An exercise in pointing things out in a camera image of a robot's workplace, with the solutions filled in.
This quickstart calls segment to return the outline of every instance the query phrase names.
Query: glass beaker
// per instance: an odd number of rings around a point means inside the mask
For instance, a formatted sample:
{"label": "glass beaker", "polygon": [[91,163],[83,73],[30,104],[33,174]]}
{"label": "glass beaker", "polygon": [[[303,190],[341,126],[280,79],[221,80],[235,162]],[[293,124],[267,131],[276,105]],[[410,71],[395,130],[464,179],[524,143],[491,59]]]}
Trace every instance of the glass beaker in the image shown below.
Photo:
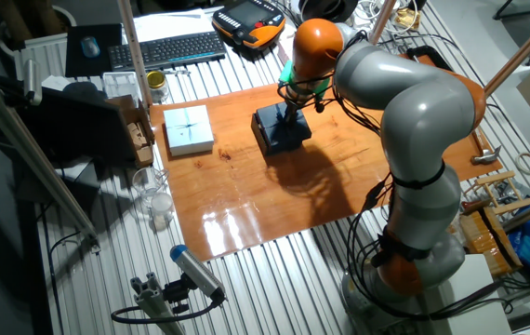
{"label": "glass beaker", "polygon": [[144,167],[135,173],[133,187],[139,193],[143,205],[148,208],[152,206],[153,196],[165,189],[169,175],[167,169],[160,171],[153,167]]}
{"label": "glass beaker", "polygon": [[174,201],[170,194],[158,192],[152,198],[153,225],[156,231],[164,230],[174,219]]}

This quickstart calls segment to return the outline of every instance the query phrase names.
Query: keyboard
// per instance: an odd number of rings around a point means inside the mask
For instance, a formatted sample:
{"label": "keyboard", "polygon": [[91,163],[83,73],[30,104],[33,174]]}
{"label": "keyboard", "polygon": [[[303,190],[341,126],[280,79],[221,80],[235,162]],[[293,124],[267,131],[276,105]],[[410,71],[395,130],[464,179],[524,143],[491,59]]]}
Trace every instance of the keyboard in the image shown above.
{"label": "keyboard", "polygon": [[[140,46],[147,70],[218,60],[226,55],[223,42],[216,32],[169,37],[142,42]],[[128,45],[109,47],[108,52],[113,71],[134,70]]]}

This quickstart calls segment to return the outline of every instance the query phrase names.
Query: desk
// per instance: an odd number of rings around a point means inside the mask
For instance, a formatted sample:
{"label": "desk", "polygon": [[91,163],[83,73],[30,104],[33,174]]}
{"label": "desk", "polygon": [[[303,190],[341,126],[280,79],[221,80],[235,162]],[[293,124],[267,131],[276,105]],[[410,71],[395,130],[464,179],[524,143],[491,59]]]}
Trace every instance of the desk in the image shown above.
{"label": "desk", "polygon": [[[264,158],[250,128],[252,113],[281,100],[277,86],[268,85],[151,109],[182,234],[202,261],[355,214],[389,172],[380,137],[336,103],[321,114],[313,106],[303,110],[312,138],[302,148]],[[164,113],[202,104],[216,139],[213,151],[172,157]],[[381,119],[381,111],[366,112]],[[473,166],[475,154],[468,137],[451,145],[444,159],[462,181],[502,168],[498,162]]]}
{"label": "desk", "polygon": [[[421,34],[453,38],[432,2],[424,7],[424,14]],[[412,47],[424,43],[437,48],[455,72],[477,80],[466,59],[442,41],[423,38],[412,39],[411,43]],[[391,43],[385,47],[395,53],[403,52]],[[275,57],[276,47],[253,60],[241,59],[231,49],[227,50],[225,60],[181,67],[192,71],[190,75],[169,75],[168,86],[172,92],[169,103],[196,101],[275,83],[274,78],[279,76],[282,66]],[[61,53],[60,45],[45,44],[24,50],[22,54],[34,57],[43,67],[54,69],[54,75],[64,75],[60,72],[64,71],[60,63],[65,54]],[[489,102],[499,104],[492,99]],[[488,110],[481,127],[492,146],[503,145],[501,163],[504,168],[515,170],[516,180],[530,187],[530,177],[516,170],[512,162],[518,153],[526,151],[525,139],[515,133],[517,127],[493,109]],[[154,166],[163,168],[157,148],[154,153]],[[185,243],[178,220],[171,222],[164,231],[155,232],[150,220],[137,214],[134,191],[130,189],[131,177],[128,171],[111,169],[109,178],[101,183],[99,202],[92,209],[91,218],[98,226],[99,254],[79,248],[78,244],[66,243],[58,246],[52,255],[66,334],[160,334],[155,326],[126,326],[110,319],[110,311],[135,304],[128,282],[130,278],[143,277],[150,271],[156,273],[162,284],[179,278],[179,268],[169,259],[168,252],[172,246]],[[470,187],[468,181],[461,185],[464,189]],[[475,195],[470,194],[465,199],[472,200]],[[49,282],[46,241],[52,246],[61,237],[73,233],[74,228],[53,208],[45,220],[47,235],[42,222],[37,227],[40,248],[44,251],[46,281]],[[359,240],[367,243],[370,236],[381,233],[384,225],[381,208],[366,213],[362,229],[357,231]],[[347,231],[345,220],[332,221],[208,261],[207,266],[221,279],[229,300],[222,308],[182,322],[187,334],[372,334],[369,326],[346,314],[339,295],[346,266]],[[73,240],[81,243],[78,237]],[[47,295],[54,332],[60,334],[50,285]],[[201,293],[191,293],[189,305],[193,312],[205,308],[206,304]],[[390,334],[405,332],[403,328],[389,331]]]}

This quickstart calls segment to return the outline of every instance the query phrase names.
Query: white floor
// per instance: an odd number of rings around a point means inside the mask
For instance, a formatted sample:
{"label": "white floor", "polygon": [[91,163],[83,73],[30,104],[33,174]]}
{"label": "white floor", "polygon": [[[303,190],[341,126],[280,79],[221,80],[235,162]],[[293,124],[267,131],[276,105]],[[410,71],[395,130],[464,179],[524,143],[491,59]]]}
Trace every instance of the white floor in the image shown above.
{"label": "white floor", "polygon": [[[515,39],[519,38],[514,38],[518,37],[515,35],[522,29],[529,31],[527,35],[530,35],[530,16],[504,21],[492,19],[504,2],[505,0],[432,0],[432,5],[484,84],[487,84],[519,49],[515,43]],[[526,10],[530,10],[529,0],[515,0],[506,13]],[[494,97],[530,145],[530,107],[517,90],[517,85],[529,71],[530,67],[518,68],[495,92]]]}

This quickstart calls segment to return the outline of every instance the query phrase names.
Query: wooden board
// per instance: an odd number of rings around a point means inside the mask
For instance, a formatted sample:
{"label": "wooden board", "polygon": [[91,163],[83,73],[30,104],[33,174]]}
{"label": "wooden board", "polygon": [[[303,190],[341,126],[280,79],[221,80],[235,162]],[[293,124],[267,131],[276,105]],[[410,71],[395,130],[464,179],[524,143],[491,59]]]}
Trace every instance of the wooden board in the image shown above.
{"label": "wooden board", "polygon": [[[380,138],[336,103],[322,114],[304,109],[312,138],[291,153],[264,158],[251,131],[257,108],[280,102],[276,85],[191,102],[153,106],[151,120],[185,244],[206,261],[356,213],[367,191],[389,172]],[[206,105],[212,152],[172,157],[164,110]],[[380,120],[382,111],[368,111]],[[444,160],[467,180],[502,168],[473,166],[472,137],[450,146]]]}

